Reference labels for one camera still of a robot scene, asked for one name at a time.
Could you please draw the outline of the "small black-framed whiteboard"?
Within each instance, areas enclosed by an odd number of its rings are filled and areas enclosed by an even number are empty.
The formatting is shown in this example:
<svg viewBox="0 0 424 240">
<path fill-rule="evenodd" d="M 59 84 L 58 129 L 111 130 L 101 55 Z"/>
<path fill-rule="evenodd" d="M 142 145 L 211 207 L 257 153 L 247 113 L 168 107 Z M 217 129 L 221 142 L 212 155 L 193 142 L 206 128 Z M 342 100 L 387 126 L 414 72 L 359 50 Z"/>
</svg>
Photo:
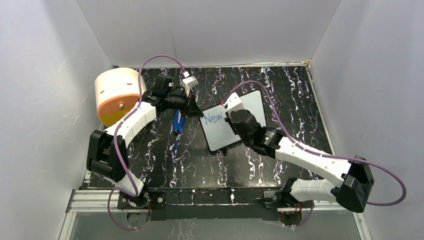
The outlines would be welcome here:
<svg viewBox="0 0 424 240">
<path fill-rule="evenodd" d="M 239 98 L 244 108 L 255 116 L 261 126 L 266 126 L 267 121 L 263 106 L 264 100 L 260 90 L 257 89 L 246 93 Z M 234 134 L 230 125 L 225 121 L 226 112 L 225 107 L 218 104 L 205 109 L 203 111 L 203 117 L 199 118 L 207 146 L 211 152 L 241 141 L 240 137 Z"/>
</svg>

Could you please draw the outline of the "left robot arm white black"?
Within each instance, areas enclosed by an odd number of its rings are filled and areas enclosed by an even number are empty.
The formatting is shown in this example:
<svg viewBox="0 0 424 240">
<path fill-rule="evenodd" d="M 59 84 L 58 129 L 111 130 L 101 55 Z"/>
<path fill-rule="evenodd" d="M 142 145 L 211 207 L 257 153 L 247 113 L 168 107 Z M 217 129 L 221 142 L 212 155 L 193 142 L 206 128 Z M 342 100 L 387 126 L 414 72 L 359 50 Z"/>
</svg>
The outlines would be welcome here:
<svg viewBox="0 0 424 240">
<path fill-rule="evenodd" d="M 171 76 L 159 74 L 124 117 L 106 130 L 95 130 L 89 137 L 86 168 L 130 196 L 137 208 L 149 203 L 144 182 L 129 170 L 127 148 L 137 134 L 166 110 L 176 110 L 182 117 L 202 117 L 192 90 L 198 84 L 194 76 L 183 73 L 178 84 Z"/>
</svg>

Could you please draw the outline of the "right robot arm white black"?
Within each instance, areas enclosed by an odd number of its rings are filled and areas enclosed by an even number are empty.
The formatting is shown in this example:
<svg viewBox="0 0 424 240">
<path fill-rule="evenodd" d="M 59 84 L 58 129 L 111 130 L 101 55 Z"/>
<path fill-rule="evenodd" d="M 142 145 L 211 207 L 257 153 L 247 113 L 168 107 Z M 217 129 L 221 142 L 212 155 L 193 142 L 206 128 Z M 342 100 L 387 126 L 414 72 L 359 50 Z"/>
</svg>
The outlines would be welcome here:
<svg viewBox="0 0 424 240">
<path fill-rule="evenodd" d="M 336 159 L 313 147 L 292 142 L 273 127 L 261 126 L 255 116 L 242 109 L 227 113 L 225 121 L 242 143 L 255 153 L 286 161 L 319 175 L 321 180 L 287 180 L 281 192 L 282 202 L 295 207 L 306 201 L 336 202 L 345 209 L 362 213 L 367 205 L 374 177 L 366 160 Z"/>
</svg>

